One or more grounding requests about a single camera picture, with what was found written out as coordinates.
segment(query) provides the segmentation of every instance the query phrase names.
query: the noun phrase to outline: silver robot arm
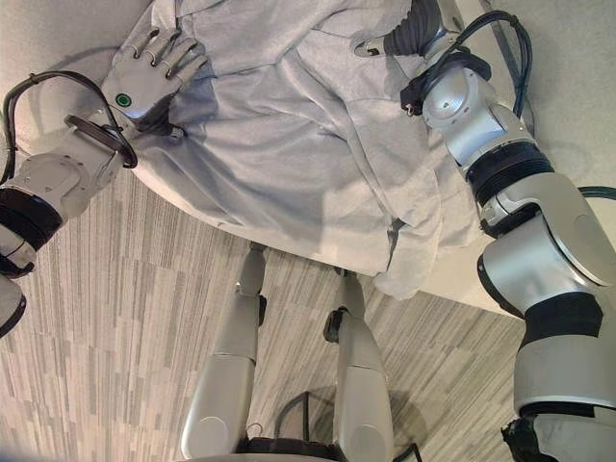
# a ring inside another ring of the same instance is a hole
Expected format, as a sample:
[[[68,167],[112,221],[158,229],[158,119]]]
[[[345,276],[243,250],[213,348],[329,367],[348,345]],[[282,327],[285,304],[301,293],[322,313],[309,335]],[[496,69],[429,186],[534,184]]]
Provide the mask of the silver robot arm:
[[[122,166],[137,164],[126,137],[184,136],[169,123],[168,107],[207,58],[188,56],[197,46],[190,38],[172,47],[178,34],[153,29],[125,44],[102,92],[80,74],[53,71],[33,74],[8,93],[3,111],[8,161],[0,181],[0,337],[17,324],[26,306],[13,279],[32,271],[37,251],[69,219],[81,215]],[[68,116],[70,128],[61,144],[26,159],[13,175],[16,100],[52,77],[68,78],[96,92],[106,114],[95,113],[89,120]]]
[[[457,40],[441,19],[448,17],[459,17],[450,2],[415,0],[400,26],[356,53],[421,54],[432,66],[402,92],[402,105],[441,135],[483,230],[496,239],[477,263],[482,285],[526,322],[514,374],[520,419],[502,431],[514,459],[613,460],[616,252],[578,188],[554,172],[516,116],[521,107],[514,114],[498,102],[489,67],[468,49],[434,65]]]

